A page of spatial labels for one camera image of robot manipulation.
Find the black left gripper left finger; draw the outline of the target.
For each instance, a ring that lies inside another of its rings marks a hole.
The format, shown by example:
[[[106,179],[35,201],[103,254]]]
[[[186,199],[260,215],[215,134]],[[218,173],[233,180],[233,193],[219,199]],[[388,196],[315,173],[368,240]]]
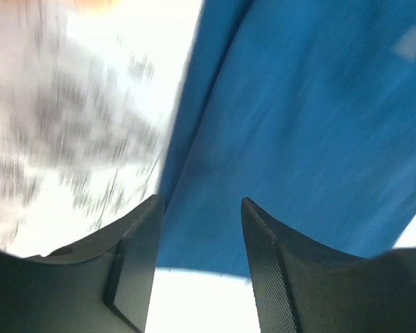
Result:
[[[163,214],[153,195],[46,257],[0,251],[0,332],[143,332]]]

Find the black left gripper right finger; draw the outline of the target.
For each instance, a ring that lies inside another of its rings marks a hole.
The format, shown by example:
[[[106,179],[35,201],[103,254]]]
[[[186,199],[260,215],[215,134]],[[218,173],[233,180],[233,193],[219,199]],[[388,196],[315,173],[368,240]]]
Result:
[[[249,198],[241,219],[262,332],[416,332],[416,248],[343,253]]]

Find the dark blue t shirt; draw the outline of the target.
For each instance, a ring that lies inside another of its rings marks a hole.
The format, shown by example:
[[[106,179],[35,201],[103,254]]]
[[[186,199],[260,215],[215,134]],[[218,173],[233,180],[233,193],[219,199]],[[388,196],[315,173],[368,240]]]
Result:
[[[416,1],[206,1],[158,264],[248,276],[241,201],[359,257],[416,214]]]

